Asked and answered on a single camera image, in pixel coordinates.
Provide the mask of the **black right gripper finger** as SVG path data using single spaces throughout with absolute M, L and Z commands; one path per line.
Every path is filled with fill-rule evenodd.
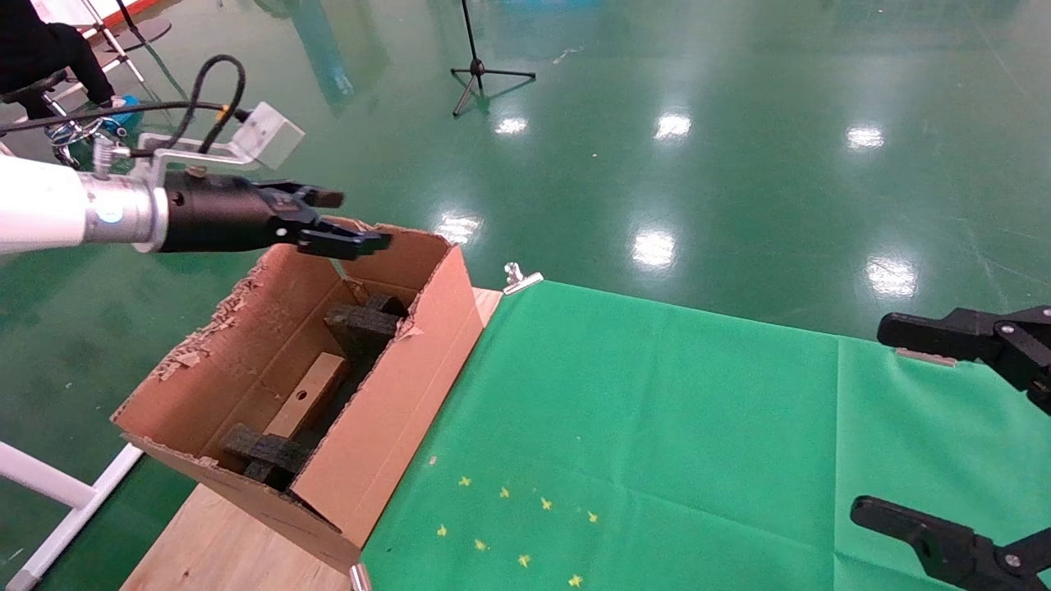
M 943 318 L 890 313 L 879 343 L 925 355 L 981 362 L 1050 415 L 1050 310 L 991 314 L 956 308 Z
M 998 545 L 954 521 L 860 495 L 851 504 L 857 526 L 905 543 L 924 572 L 962 590 L 1048 590 L 1050 529 Z

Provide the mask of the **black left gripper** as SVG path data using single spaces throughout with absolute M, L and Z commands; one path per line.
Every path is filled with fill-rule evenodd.
M 288 244 L 300 254 L 353 261 L 392 243 L 390 233 L 357 231 L 326 217 L 295 218 L 314 207 L 342 205 L 344 193 L 320 185 L 169 172 L 164 189 L 168 232 L 161 252 L 245 252 Z

